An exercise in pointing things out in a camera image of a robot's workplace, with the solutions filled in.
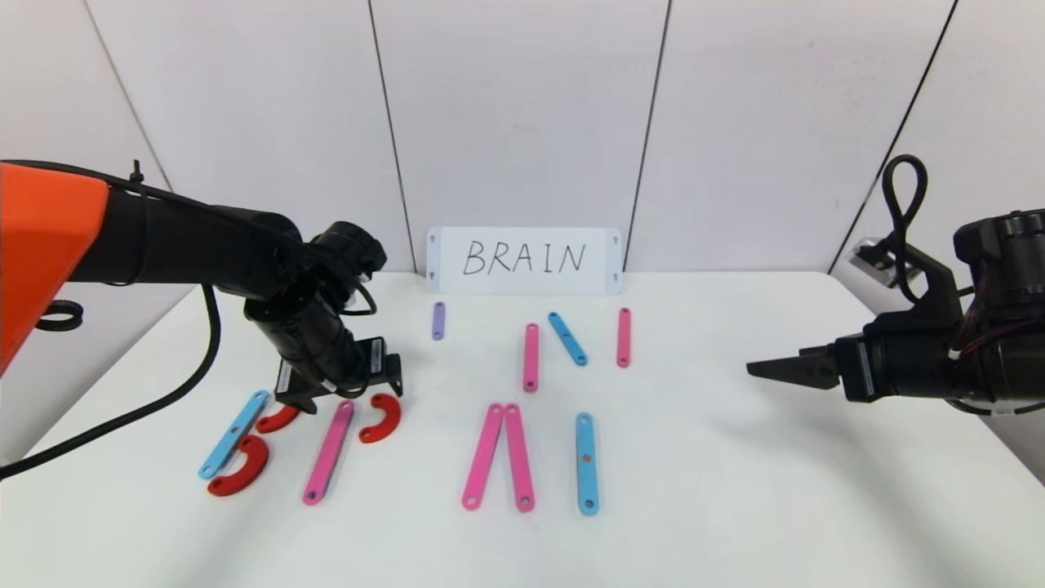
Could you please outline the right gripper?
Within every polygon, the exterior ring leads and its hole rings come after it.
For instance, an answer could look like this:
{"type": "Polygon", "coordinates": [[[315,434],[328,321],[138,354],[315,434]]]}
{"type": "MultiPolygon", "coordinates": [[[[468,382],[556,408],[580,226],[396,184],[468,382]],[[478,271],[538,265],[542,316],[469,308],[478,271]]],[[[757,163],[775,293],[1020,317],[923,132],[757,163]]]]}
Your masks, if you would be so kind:
{"type": "Polygon", "coordinates": [[[811,390],[832,390],[841,377],[854,403],[886,397],[958,399],[962,387],[948,351],[938,331],[872,332],[800,349],[798,356],[750,362],[746,371],[811,390]]]}

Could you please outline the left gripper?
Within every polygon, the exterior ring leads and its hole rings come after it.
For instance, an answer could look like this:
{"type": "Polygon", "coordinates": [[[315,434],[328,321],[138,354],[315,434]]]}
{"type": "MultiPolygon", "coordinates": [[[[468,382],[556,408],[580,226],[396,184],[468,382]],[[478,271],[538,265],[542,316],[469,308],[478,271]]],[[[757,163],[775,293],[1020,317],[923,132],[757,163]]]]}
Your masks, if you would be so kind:
{"type": "Polygon", "coordinates": [[[323,298],[247,299],[245,317],[261,330],[284,363],[314,385],[277,392],[277,402],[314,416],[316,395],[356,399],[387,383],[397,398],[403,397],[402,357],[390,354],[382,337],[355,339],[323,298]]]}

